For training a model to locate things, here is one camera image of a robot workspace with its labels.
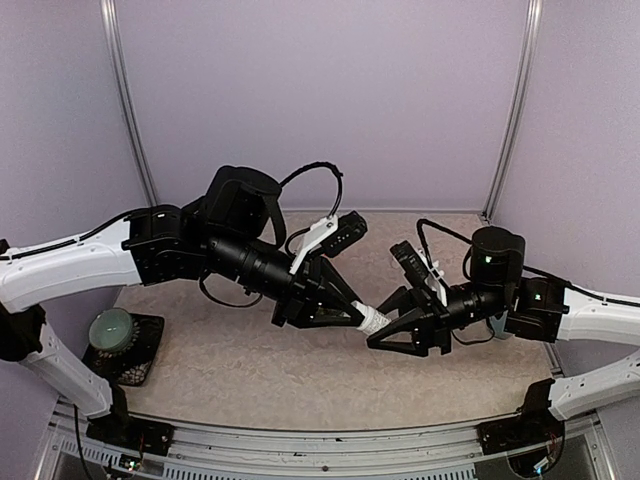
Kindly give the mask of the small white pill bottle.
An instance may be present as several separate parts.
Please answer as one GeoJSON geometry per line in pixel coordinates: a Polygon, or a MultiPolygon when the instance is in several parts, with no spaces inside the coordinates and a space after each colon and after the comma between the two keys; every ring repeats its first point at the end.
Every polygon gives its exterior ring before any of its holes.
{"type": "Polygon", "coordinates": [[[365,305],[359,301],[354,301],[352,303],[352,306],[355,307],[358,312],[363,315],[363,319],[360,325],[357,327],[357,330],[367,336],[380,331],[392,322],[390,318],[370,305],[365,305]]]}

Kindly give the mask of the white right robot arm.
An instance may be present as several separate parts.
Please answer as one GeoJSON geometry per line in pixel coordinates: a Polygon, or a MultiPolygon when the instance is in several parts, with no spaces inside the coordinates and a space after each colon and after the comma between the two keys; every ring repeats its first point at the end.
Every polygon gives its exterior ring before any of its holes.
{"type": "Polygon", "coordinates": [[[392,246],[409,285],[378,308],[356,306],[369,348],[448,354],[456,331],[478,322],[492,338],[639,344],[638,298],[588,290],[525,265],[525,239],[504,228],[482,227],[464,242],[465,281],[458,285],[446,283],[428,248],[415,250],[407,241],[392,246]]]}

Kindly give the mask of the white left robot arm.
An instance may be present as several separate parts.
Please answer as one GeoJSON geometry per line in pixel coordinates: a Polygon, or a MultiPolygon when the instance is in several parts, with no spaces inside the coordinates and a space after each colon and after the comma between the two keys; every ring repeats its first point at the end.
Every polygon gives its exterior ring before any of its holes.
{"type": "Polygon", "coordinates": [[[207,192],[183,206],[120,214],[83,234],[1,250],[1,357],[37,373],[121,445],[140,434],[123,391],[58,339],[43,303],[102,287],[204,282],[212,274],[275,304],[272,321],[299,329],[357,326],[357,294],[332,259],[367,230],[356,212],[331,211],[284,251],[283,183],[249,167],[224,166],[207,192]]]}

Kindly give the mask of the light blue mug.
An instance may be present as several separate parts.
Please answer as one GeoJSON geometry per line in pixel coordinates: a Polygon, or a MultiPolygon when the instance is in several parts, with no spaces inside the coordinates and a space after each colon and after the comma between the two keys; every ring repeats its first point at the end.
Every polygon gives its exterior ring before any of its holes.
{"type": "Polygon", "coordinates": [[[488,320],[488,324],[494,332],[494,337],[499,340],[508,340],[513,337],[513,334],[506,331],[507,314],[502,316],[492,316],[488,320]]]}

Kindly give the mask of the black square tray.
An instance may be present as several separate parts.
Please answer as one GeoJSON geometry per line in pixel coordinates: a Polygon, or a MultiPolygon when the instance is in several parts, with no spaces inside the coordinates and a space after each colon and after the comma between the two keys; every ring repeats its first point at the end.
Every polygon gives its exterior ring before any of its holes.
{"type": "Polygon", "coordinates": [[[154,315],[133,314],[133,335],[127,346],[110,353],[89,345],[82,362],[94,373],[121,386],[140,387],[154,363],[165,320],[154,315]]]}

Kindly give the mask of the green ceramic bowl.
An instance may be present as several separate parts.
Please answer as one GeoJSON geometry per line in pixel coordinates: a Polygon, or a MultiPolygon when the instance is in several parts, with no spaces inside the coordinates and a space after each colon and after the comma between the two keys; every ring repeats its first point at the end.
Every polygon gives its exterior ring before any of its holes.
{"type": "Polygon", "coordinates": [[[134,335],[133,316],[124,309],[101,312],[89,327],[89,344],[96,350],[117,353],[124,351],[134,335]]]}

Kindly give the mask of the front aluminium rail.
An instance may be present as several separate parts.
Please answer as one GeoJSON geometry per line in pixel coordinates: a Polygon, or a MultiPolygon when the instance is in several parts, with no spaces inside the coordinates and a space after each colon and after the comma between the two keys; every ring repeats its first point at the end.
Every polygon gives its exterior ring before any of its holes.
{"type": "Polygon", "coordinates": [[[425,428],[287,432],[178,422],[164,455],[85,437],[60,403],[42,466],[52,477],[95,479],[612,479],[593,415],[543,443],[487,450],[474,422],[425,428]]]}

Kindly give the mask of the right aluminium frame post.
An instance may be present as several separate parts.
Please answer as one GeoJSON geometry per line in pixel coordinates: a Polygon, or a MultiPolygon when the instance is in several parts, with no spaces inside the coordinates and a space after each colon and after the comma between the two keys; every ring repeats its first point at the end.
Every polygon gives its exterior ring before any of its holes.
{"type": "Polygon", "coordinates": [[[542,0],[530,0],[527,2],[523,39],[506,127],[501,141],[497,166],[482,210],[482,216],[488,223],[491,223],[496,216],[516,146],[517,135],[526,105],[531,71],[534,64],[543,5],[544,2],[542,0]]]}

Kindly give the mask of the aluminium frame post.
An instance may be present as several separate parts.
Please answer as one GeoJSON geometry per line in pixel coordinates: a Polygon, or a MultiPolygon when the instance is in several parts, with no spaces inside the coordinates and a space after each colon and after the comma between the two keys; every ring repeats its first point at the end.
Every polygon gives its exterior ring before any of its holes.
{"type": "Polygon", "coordinates": [[[159,195],[146,156],[136,116],[134,100],[128,79],[125,52],[119,29],[117,3],[114,0],[101,0],[100,11],[134,166],[147,204],[149,206],[157,206],[159,204],[159,195]]]}
{"type": "Polygon", "coordinates": [[[491,223],[496,216],[516,146],[517,135],[526,105],[531,71],[534,64],[543,5],[544,2],[542,0],[530,0],[527,2],[523,39],[506,127],[501,141],[497,166],[482,210],[482,216],[488,223],[491,223]]]}

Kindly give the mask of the left aluminium frame post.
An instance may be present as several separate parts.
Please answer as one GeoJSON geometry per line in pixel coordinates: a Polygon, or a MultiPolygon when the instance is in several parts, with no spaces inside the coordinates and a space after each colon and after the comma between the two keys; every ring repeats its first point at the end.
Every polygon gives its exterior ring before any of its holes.
{"type": "Polygon", "coordinates": [[[128,79],[125,52],[119,29],[117,3],[114,0],[101,0],[100,11],[134,166],[147,204],[149,206],[157,206],[159,204],[159,195],[146,156],[136,116],[134,100],[128,79]]]}

